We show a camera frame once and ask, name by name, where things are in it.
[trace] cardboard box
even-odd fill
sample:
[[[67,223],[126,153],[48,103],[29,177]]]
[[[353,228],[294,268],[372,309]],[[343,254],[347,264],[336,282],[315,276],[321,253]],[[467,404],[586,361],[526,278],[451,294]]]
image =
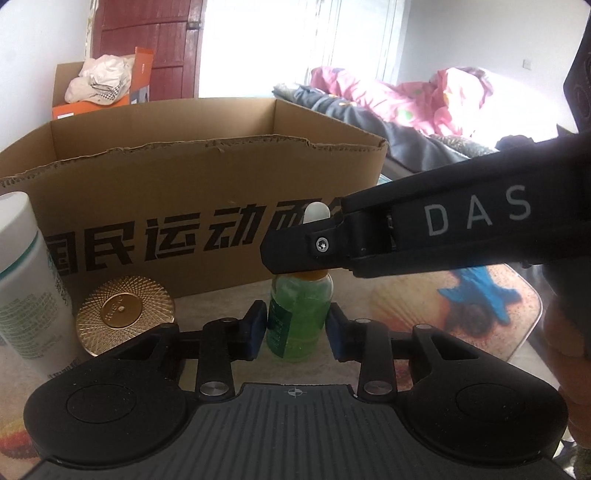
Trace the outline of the cardboard box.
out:
[[[179,297],[269,278],[266,230],[376,185],[386,148],[282,100],[166,100],[29,133],[0,153],[0,194],[29,194],[75,306],[122,275]]]
[[[152,75],[152,64],[154,62],[154,51],[147,48],[135,48],[134,67],[131,70],[131,86],[129,93],[123,95],[120,100],[111,105],[97,105],[92,102],[66,103],[64,96],[72,79],[78,77],[83,61],[73,63],[60,63],[56,67],[56,79],[53,84],[53,105],[51,109],[54,120],[80,113],[94,112],[116,106],[133,105],[145,103],[150,100],[150,76]]]

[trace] dark green label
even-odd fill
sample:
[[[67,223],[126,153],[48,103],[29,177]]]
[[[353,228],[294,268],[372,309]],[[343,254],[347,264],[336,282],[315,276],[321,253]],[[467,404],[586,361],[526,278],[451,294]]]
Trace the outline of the dark green label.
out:
[[[283,358],[287,337],[290,334],[291,312],[280,306],[271,298],[269,320],[267,323],[267,345],[271,352]]]

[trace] gold lid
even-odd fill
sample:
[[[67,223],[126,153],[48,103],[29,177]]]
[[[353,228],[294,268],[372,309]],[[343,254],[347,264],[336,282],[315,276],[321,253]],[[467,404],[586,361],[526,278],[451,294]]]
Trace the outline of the gold lid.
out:
[[[100,355],[161,323],[174,321],[168,292],[145,277],[122,277],[97,288],[76,316],[76,332],[91,355]]]

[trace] ribbed gray surface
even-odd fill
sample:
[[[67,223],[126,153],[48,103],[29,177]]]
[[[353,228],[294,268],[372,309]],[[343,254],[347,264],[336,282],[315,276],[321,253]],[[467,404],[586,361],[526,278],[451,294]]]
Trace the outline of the ribbed gray surface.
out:
[[[569,479],[549,460],[513,469],[453,463],[425,449],[385,406],[344,385],[246,385],[234,400],[203,406],[156,455],[120,468],[77,471],[41,463],[29,480],[540,480]]]

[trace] pink blanket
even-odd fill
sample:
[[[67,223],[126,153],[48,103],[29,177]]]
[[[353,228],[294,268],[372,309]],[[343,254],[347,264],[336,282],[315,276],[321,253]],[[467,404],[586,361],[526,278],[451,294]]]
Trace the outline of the pink blanket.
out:
[[[310,84],[370,109],[387,122],[413,127],[423,134],[469,137],[478,125],[480,109],[492,87],[485,72],[456,68],[440,70],[430,82],[398,86],[355,77],[333,67],[312,70]]]

